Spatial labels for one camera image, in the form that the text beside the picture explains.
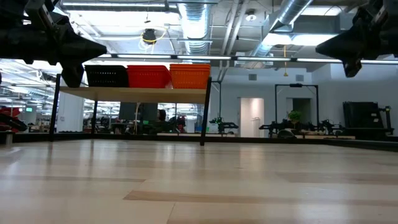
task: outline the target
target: doorway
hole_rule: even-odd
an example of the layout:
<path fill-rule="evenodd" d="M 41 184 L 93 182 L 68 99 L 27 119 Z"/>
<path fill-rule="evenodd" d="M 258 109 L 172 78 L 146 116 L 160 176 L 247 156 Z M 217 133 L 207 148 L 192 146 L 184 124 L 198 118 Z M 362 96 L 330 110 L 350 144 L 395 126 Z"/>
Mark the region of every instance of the doorway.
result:
<path fill-rule="evenodd" d="M 300 123 L 311 122 L 311 99 L 293 98 L 293 110 L 301 112 Z"/>
<path fill-rule="evenodd" d="M 259 127 L 264 122 L 264 99 L 239 98 L 239 136 L 263 138 L 264 131 Z"/>

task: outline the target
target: potted plant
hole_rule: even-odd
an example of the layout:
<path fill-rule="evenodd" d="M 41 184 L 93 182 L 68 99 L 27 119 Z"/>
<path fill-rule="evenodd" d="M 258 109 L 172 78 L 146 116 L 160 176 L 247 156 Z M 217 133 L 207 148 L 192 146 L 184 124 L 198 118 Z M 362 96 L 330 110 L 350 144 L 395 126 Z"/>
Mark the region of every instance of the potted plant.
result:
<path fill-rule="evenodd" d="M 296 123 L 298 123 L 301 120 L 301 112 L 293 110 L 289 113 L 288 117 L 289 120 L 294 125 L 294 129 L 296 129 Z"/>

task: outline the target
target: black basket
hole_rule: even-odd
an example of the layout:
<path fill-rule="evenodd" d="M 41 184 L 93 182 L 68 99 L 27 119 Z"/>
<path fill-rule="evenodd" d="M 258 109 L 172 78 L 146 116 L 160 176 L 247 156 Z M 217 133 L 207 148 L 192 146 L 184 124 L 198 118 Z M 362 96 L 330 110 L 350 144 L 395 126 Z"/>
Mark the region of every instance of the black basket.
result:
<path fill-rule="evenodd" d="M 128 87 L 127 70 L 122 65 L 86 65 L 88 86 Z"/>

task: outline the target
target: red object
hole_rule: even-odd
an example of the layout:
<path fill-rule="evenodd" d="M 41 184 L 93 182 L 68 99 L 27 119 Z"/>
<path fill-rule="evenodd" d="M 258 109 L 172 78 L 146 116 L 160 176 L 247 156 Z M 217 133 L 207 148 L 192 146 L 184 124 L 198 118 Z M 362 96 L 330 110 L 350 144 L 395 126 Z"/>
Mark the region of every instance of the red object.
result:
<path fill-rule="evenodd" d="M 1 108 L 0 113 L 11 116 L 11 108 Z M 12 109 L 12 117 L 13 118 L 16 118 L 20 113 L 21 112 L 19 111 L 19 108 Z M 12 128 L 3 122 L 0 122 L 0 131 L 7 131 L 7 130 L 11 130 L 13 133 L 19 132 L 18 129 Z"/>
<path fill-rule="evenodd" d="M 130 88 L 168 88 L 171 75 L 164 65 L 128 65 Z"/>
<path fill-rule="evenodd" d="M 11 108 L 1 108 L 0 113 L 11 116 Z M 13 108 L 12 109 L 12 117 L 15 118 L 18 116 L 21 112 L 19 111 L 19 108 Z"/>
<path fill-rule="evenodd" d="M 170 73 L 174 88 L 205 89 L 210 76 L 211 66 L 170 64 Z"/>

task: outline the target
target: white column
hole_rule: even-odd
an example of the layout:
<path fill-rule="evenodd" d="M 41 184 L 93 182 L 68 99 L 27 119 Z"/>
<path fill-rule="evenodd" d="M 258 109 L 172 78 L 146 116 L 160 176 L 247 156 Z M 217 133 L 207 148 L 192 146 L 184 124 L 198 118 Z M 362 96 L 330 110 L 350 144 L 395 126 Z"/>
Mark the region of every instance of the white column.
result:
<path fill-rule="evenodd" d="M 60 92 L 57 132 L 60 131 L 82 131 L 83 130 L 84 98 Z"/>

